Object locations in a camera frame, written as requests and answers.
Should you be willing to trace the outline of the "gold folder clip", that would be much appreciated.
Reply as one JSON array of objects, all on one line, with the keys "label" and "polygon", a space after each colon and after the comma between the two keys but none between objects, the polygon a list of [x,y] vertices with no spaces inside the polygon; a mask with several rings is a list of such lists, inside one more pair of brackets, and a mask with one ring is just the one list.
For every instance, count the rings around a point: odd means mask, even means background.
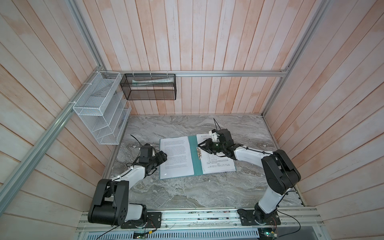
[{"label": "gold folder clip", "polygon": [[201,149],[199,147],[197,147],[197,155],[198,155],[198,158],[201,159],[202,154],[201,154]]}]

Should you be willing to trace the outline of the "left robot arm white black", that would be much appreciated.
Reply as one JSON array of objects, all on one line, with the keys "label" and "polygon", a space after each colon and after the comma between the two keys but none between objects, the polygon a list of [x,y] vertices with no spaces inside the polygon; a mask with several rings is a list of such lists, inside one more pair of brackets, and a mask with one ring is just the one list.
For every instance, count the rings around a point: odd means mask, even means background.
[{"label": "left robot arm white black", "polygon": [[98,182],[88,212],[88,222],[110,226],[143,228],[148,224],[147,207],[143,204],[130,204],[130,189],[151,176],[158,167],[167,161],[167,154],[156,152],[151,144],[140,147],[140,153],[129,168],[112,179]]}]

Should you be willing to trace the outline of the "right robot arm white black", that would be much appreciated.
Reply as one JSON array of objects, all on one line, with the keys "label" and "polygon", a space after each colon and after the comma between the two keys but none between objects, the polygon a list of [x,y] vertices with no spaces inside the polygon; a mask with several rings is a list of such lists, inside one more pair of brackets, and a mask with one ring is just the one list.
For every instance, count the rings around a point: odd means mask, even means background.
[{"label": "right robot arm white black", "polygon": [[286,193],[301,180],[298,169],[283,150],[265,152],[237,144],[228,129],[213,129],[209,135],[206,140],[198,141],[202,151],[263,168],[268,187],[248,219],[253,225],[268,224],[268,219],[277,214],[277,207]]}]

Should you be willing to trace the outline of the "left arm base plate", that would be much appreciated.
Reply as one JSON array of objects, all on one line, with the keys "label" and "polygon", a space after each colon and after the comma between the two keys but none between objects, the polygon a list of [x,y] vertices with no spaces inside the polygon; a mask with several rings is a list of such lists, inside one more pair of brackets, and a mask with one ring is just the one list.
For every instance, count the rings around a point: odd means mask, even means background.
[{"label": "left arm base plate", "polygon": [[153,228],[158,229],[161,227],[162,213],[161,212],[149,212],[142,214],[138,220],[129,220],[122,224],[122,229],[144,229]]}]

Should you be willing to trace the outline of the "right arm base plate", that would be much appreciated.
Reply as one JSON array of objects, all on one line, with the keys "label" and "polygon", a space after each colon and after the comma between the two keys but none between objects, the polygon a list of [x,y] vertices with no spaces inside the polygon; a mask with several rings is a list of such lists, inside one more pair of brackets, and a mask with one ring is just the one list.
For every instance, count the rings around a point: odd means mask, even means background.
[{"label": "right arm base plate", "polygon": [[277,226],[281,224],[277,210],[265,214],[261,210],[238,209],[237,213],[239,214],[242,226]]}]

